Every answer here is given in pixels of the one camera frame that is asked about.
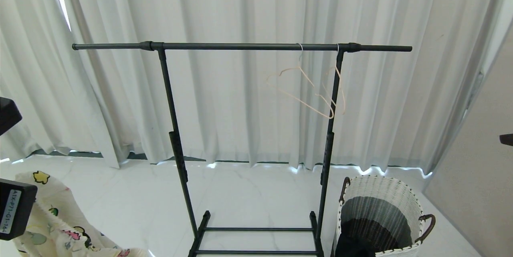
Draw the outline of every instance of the white woven rim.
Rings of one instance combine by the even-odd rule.
[[[423,215],[422,206],[418,202],[415,193],[413,193],[407,184],[395,178],[382,176],[358,176],[350,181],[351,183],[346,187],[342,200],[347,201],[357,196],[375,197],[386,200],[401,210],[406,217],[408,226],[412,228],[413,241],[422,235],[425,221],[418,220],[418,218]],[[343,203],[342,201],[339,202],[337,213],[337,240],[341,234],[340,215]],[[415,233],[414,228],[418,228],[418,233]],[[412,246],[405,248],[377,252],[376,256],[396,255],[397,253],[415,251],[418,250],[421,243],[421,241],[418,241],[412,244]]]

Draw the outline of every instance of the vertical black pole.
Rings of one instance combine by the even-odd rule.
[[[337,54],[337,69],[339,72],[342,69],[342,60],[344,57],[344,51],[339,51]],[[337,96],[339,95],[339,74],[335,72],[335,79],[333,80],[333,92],[331,93],[331,99],[333,102],[331,103],[331,109],[333,110],[333,114],[335,114],[335,103],[337,103]],[[319,221],[317,222],[317,234],[315,238],[317,240],[321,240],[321,230],[322,230],[322,220],[324,217],[324,205],[326,203],[326,192],[328,190],[328,175],[329,175],[329,166],[331,164],[331,152],[333,150],[333,138],[335,134],[333,133],[333,122],[335,121],[335,116],[328,121],[328,131],[326,133],[326,147],[324,151],[324,161],[322,165],[322,173],[321,173],[321,202],[319,204]]]
[[[185,170],[185,160],[182,151],[182,142],[180,140],[180,133],[178,131],[178,120],[176,119],[176,111],[174,109],[173,93],[171,91],[171,81],[169,80],[169,71],[167,69],[166,51],[162,48],[157,49],[159,52],[159,59],[162,67],[162,75],[164,77],[164,85],[166,87],[167,103],[169,105],[169,112],[171,114],[171,121],[173,123],[173,131],[169,132],[171,145],[173,147],[174,158],[176,160],[176,169],[178,169],[178,176],[182,184],[184,192],[185,204],[189,213],[189,219],[194,233],[194,239],[198,238],[198,227],[196,226],[196,219],[194,218],[194,210],[192,210],[191,197],[189,189],[187,188],[187,171]]]

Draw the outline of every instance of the cream cloth with cartoon print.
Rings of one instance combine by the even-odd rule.
[[[14,240],[23,257],[147,257],[142,249],[121,249],[86,220],[71,190],[41,171],[16,175],[37,186],[25,233]]]

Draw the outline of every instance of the yellow star print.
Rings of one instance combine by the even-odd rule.
[[[32,174],[34,176],[34,180],[36,183],[41,183],[41,184],[48,183],[48,178],[50,177],[50,175],[43,173],[41,171],[37,171]]]

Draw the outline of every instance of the pink cartoon print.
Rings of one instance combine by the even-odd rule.
[[[130,254],[130,249],[121,250],[117,257],[126,257],[128,254]]]
[[[70,230],[61,230],[63,233],[68,234],[73,240],[80,240],[80,234]]]

